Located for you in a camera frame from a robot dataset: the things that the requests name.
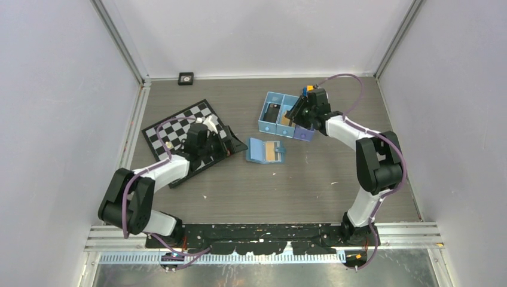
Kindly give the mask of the light blue card holder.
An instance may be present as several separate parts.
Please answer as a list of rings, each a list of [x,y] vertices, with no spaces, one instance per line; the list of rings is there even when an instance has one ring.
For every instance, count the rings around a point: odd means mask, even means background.
[[[285,162],[285,147],[282,141],[263,141],[249,138],[245,159],[258,164],[281,164]]]

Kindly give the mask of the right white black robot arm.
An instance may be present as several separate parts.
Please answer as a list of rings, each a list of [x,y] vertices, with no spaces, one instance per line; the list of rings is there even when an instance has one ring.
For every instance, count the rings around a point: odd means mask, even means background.
[[[285,117],[334,138],[355,152],[360,189],[343,216],[340,236],[348,245],[357,245],[374,231],[374,218],[383,200],[406,181],[405,161],[396,133],[368,129],[344,113],[332,111],[327,92],[316,86],[304,88]]]

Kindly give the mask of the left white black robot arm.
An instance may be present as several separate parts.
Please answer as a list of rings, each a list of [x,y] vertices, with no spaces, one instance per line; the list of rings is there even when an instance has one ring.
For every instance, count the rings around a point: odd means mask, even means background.
[[[181,220],[152,208],[154,194],[162,187],[185,181],[200,173],[202,162],[222,161],[248,146],[229,126],[221,132],[211,124],[193,123],[182,145],[165,159],[143,169],[117,169],[99,205],[97,216],[123,230],[124,236],[155,233],[170,248],[182,243]]]

